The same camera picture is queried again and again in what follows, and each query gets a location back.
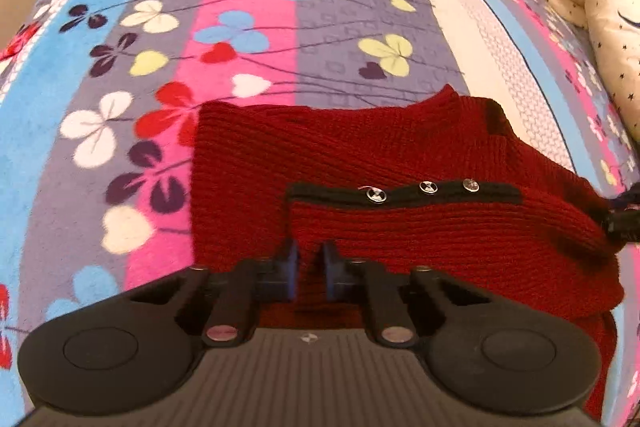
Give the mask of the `cream star pattern pillow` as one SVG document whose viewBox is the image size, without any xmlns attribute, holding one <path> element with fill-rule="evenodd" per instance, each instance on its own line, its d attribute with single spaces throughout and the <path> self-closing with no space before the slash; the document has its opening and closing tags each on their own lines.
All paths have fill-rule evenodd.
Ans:
<svg viewBox="0 0 640 427">
<path fill-rule="evenodd" d="M 639 139 L 639 0 L 547 0 L 588 31 L 599 75 L 632 139 Z"/>
</svg>

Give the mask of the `red knit cardigan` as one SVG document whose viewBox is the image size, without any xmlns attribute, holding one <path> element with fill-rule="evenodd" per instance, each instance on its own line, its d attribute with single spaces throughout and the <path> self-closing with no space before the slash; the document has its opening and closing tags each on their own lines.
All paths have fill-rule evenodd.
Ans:
<svg viewBox="0 0 640 427">
<path fill-rule="evenodd" d="M 191 173 L 193 256 L 213 271 L 298 249 L 296 298 L 276 329 L 339 329 L 321 247 L 406 273 L 427 265 L 570 321 L 616 347 L 619 241 L 612 199 L 518 139 L 501 106 L 451 88 L 407 107 L 315 109 L 208 102 Z"/>
</svg>

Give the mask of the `colourful floral bed blanket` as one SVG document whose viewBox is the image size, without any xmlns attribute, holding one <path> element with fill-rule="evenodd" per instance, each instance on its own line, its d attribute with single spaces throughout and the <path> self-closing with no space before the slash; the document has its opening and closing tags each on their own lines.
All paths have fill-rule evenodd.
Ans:
<svg viewBox="0 0 640 427">
<path fill-rule="evenodd" d="M 451 88 L 610 198 L 639 153 L 590 39 L 544 0 L 38 0 L 1 53 L 1 421 L 31 410 L 18 351 L 44 322 L 195 262 L 208 102 L 407 107 Z M 589 407 L 639 400 L 639 251 L 617 255 L 616 347 Z"/>
</svg>

